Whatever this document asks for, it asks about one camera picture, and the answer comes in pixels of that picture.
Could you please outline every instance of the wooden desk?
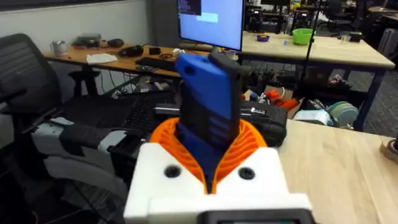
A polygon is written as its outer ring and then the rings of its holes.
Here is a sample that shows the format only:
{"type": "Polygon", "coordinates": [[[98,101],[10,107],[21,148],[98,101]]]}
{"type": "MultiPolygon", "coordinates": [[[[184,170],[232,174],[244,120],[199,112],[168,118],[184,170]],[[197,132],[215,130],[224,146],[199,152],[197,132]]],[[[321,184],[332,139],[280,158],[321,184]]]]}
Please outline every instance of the wooden desk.
{"type": "Polygon", "coordinates": [[[395,9],[381,9],[381,6],[370,7],[368,9],[369,12],[377,12],[377,13],[398,13],[398,10],[395,9]]]}
{"type": "Polygon", "coordinates": [[[279,154],[290,192],[308,195],[317,223],[397,223],[398,164],[379,152],[389,140],[288,120],[279,154]]]}
{"type": "MultiPolygon", "coordinates": [[[[293,44],[293,38],[289,35],[267,35],[270,36],[268,42],[258,42],[257,34],[244,32],[243,50],[237,53],[239,61],[263,60],[303,65],[307,55],[307,45],[293,44]]],[[[344,75],[346,79],[352,70],[375,73],[366,100],[354,123],[355,129],[361,131],[386,70],[393,69],[395,64],[364,41],[360,43],[342,42],[337,38],[318,36],[315,37],[309,59],[308,66],[346,70],[344,75]]]]}
{"type": "MultiPolygon", "coordinates": [[[[305,60],[308,50],[307,45],[295,45],[293,37],[289,35],[267,35],[270,36],[268,42],[258,42],[257,34],[244,32],[242,54],[305,60]]],[[[343,43],[341,40],[332,37],[315,37],[310,60],[349,65],[370,65],[388,69],[395,67],[394,63],[364,41],[343,43]]]]}
{"type": "Polygon", "coordinates": [[[386,17],[386,18],[391,19],[393,21],[398,21],[398,13],[397,14],[391,14],[391,15],[383,15],[383,17],[386,17]]]}
{"type": "MultiPolygon", "coordinates": [[[[95,64],[95,65],[87,64],[86,56],[89,54],[108,53],[108,54],[116,55],[116,53],[120,49],[125,48],[125,47],[128,47],[128,45],[125,45],[118,49],[107,48],[107,49],[79,50],[79,49],[75,49],[74,47],[69,47],[68,55],[66,55],[66,56],[56,57],[56,56],[54,56],[54,54],[52,52],[46,52],[46,53],[44,53],[44,56],[46,57],[47,60],[54,61],[54,62],[70,63],[70,64],[75,64],[75,65],[89,66],[89,67],[93,67],[93,68],[114,70],[114,71],[119,71],[119,72],[138,73],[138,74],[140,74],[140,72],[142,72],[142,71],[139,71],[136,68],[137,60],[139,60],[143,57],[159,58],[159,55],[149,55],[149,46],[144,46],[144,53],[140,57],[131,57],[131,58],[118,57],[117,62],[102,63],[102,64],[95,64]]],[[[169,48],[169,47],[161,47],[161,49],[162,49],[163,54],[171,54],[173,51],[173,48],[169,48]]],[[[208,52],[199,52],[199,51],[196,51],[196,53],[202,54],[202,55],[209,54],[208,52]]],[[[162,70],[162,69],[158,69],[158,70],[152,72],[152,74],[153,75],[164,75],[167,77],[180,77],[180,75],[177,72],[171,72],[171,71],[162,70]]]]}

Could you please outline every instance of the computer mouse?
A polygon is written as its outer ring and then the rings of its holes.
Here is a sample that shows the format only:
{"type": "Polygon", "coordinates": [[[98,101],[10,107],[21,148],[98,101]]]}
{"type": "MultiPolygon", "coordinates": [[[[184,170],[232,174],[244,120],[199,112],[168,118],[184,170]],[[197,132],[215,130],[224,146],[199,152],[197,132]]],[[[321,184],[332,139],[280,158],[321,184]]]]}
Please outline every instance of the computer mouse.
{"type": "Polygon", "coordinates": [[[108,46],[110,46],[110,47],[121,47],[121,46],[123,46],[123,44],[124,44],[124,41],[119,38],[112,39],[112,40],[108,41],[108,46]]]}
{"type": "Polygon", "coordinates": [[[138,57],[141,56],[142,53],[144,53],[144,49],[142,48],[142,46],[135,45],[133,47],[126,47],[124,49],[121,49],[118,52],[118,55],[120,57],[138,57]]]}

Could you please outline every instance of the white mug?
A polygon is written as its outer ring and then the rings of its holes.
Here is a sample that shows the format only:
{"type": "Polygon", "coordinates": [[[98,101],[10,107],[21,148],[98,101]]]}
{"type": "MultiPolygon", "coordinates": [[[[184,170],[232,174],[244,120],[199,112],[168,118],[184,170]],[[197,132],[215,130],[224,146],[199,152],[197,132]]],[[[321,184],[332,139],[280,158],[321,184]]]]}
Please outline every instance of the white mug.
{"type": "Polygon", "coordinates": [[[67,55],[67,45],[63,40],[54,40],[50,44],[51,51],[55,56],[64,56],[67,55]]]}

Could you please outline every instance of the gray chair backrest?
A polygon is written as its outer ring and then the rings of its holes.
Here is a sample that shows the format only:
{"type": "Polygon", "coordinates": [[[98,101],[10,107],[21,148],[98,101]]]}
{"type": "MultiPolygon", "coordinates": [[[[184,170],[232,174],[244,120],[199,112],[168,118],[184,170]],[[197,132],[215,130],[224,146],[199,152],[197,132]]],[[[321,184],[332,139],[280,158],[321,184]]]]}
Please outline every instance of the gray chair backrest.
{"type": "Polygon", "coordinates": [[[61,104],[57,76],[25,34],[0,39],[0,95],[25,90],[8,102],[11,111],[42,114],[61,104]]]}

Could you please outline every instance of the black screw hole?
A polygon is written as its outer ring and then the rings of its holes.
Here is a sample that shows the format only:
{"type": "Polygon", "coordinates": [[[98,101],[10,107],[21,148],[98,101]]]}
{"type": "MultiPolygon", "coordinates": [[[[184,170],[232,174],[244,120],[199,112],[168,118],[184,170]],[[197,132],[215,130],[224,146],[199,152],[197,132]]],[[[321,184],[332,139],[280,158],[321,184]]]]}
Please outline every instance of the black screw hole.
{"type": "Polygon", "coordinates": [[[245,180],[251,180],[254,178],[255,173],[252,169],[248,167],[243,167],[239,169],[239,176],[245,180]]]}
{"type": "Polygon", "coordinates": [[[185,72],[187,75],[194,75],[194,74],[195,74],[194,69],[193,69],[192,67],[189,67],[189,66],[186,66],[186,67],[184,68],[184,72],[185,72]]]}
{"type": "Polygon", "coordinates": [[[176,178],[181,174],[181,168],[176,165],[170,165],[164,170],[164,175],[168,178],[176,178]]]}

